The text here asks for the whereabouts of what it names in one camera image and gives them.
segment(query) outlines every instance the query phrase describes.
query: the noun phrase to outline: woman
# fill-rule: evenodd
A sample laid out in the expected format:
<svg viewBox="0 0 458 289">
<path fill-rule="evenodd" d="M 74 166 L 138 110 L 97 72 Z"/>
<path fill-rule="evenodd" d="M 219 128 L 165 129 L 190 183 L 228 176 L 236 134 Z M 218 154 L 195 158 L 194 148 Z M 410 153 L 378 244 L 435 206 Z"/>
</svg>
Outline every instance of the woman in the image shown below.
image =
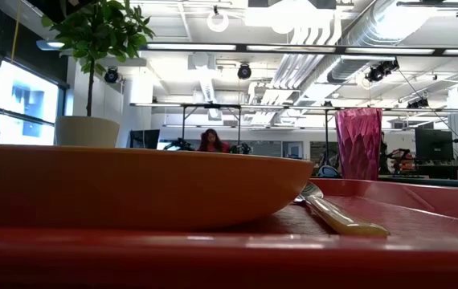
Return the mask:
<svg viewBox="0 0 458 289">
<path fill-rule="evenodd" d="M 212 128 L 207 129 L 201 135 L 199 152 L 229 153 L 229 144 L 223 143 L 219 135 Z"/>
</svg>

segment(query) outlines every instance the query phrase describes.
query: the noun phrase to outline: cable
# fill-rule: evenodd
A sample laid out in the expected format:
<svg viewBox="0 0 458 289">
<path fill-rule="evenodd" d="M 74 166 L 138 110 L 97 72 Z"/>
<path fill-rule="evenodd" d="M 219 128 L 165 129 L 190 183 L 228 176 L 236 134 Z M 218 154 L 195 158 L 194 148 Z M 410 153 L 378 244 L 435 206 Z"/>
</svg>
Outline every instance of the cable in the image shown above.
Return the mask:
<svg viewBox="0 0 458 289">
<path fill-rule="evenodd" d="M 403 74 L 403 72 L 400 71 L 400 69 L 398 69 L 398 72 L 400 73 L 400 75 L 403 76 L 403 78 L 406 80 L 407 84 L 409 84 L 409 86 L 411 87 L 411 89 L 413 89 L 413 91 L 416 93 L 416 95 L 417 95 L 419 98 L 422 99 L 423 97 L 422 97 L 422 96 L 419 94 L 419 92 L 413 87 L 413 85 L 409 82 L 409 80 L 408 80 L 407 77 Z M 435 111 L 434 109 L 431 108 L 431 106 L 428 105 L 427 107 L 428 107 L 429 109 L 431 109 L 432 113 L 434 113 L 435 116 L 438 116 L 438 118 L 439 118 L 445 125 L 447 125 L 448 129 L 458 137 L 457 132 L 455 132 L 455 131 L 450 127 L 450 125 L 448 125 L 448 123 L 446 123 L 445 120 L 444 120 L 441 116 L 439 116 L 438 113 L 436 113 L 436 111 Z"/>
<path fill-rule="evenodd" d="M 22 0 L 18 0 L 18 9 L 17 9 L 17 23 L 14 26 L 14 38 L 13 38 L 13 47 L 11 48 L 11 64 L 14 62 L 14 52 L 17 47 L 17 37 L 18 37 L 18 25 L 20 24 L 20 7 L 22 6 Z"/>
</svg>

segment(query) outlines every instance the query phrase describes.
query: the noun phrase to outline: utensil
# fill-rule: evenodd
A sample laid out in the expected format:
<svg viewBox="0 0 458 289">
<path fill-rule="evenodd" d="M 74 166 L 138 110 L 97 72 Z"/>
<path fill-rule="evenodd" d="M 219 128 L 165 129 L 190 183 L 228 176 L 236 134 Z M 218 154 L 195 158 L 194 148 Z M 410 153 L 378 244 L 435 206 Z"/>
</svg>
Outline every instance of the utensil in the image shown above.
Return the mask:
<svg viewBox="0 0 458 289">
<path fill-rule="evenodd" d="M 294 202 L 310 208 L 339 234 L 378 237 L 386 237 L 389 234 L 382 226 L 357 218 L 324 200 L 323 197 L 321 189 L 308 181 Z"/>
<path fill-rule="evenodd" d="M 312 171 L 279 157 L 0 144 L 0 226 L 209 230 L 281 210 Z"/>
</svg>

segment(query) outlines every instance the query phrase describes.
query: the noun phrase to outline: white plant pot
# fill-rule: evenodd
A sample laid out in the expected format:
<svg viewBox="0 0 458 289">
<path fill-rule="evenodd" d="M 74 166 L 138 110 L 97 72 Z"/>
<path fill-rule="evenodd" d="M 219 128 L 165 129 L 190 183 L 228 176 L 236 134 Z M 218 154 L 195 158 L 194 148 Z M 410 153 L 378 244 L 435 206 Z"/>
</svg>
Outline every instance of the white plant pot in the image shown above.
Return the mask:
<svg viewBox="0 0 458 289">
<path fill-rule="evenodd" d="M 120 125 L 112 120 L 89 116 L 58 116 L 55 120 L 57 145 L 114 148 Z"/>
</svg>

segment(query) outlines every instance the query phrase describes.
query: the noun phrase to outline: dark hair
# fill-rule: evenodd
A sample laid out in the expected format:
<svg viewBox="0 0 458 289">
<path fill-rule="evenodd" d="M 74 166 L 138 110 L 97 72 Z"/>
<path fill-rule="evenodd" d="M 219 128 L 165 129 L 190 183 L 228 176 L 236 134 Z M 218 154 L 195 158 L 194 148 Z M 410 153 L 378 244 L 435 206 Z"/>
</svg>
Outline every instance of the dark hair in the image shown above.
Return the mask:
<svg viewBox="0 0 458 289">
<path fill-rule="evenodd" d="M 201 152 L 207 152 L 207 146 L 209 145 L 209 141 L 207 140 L 207 137 L 211 134 L 215 136 L 215 143 L 213 146 L 217 150 L 217 152 L 222 152 L 222 141 L 219 139 L 219 134 L 216 133 L 216 131 L 213 128 L 207 129 L 205 132 L 202 133 L 200 137 L 200 147 L 198 148 L 199 151 Z"/>
</svg>

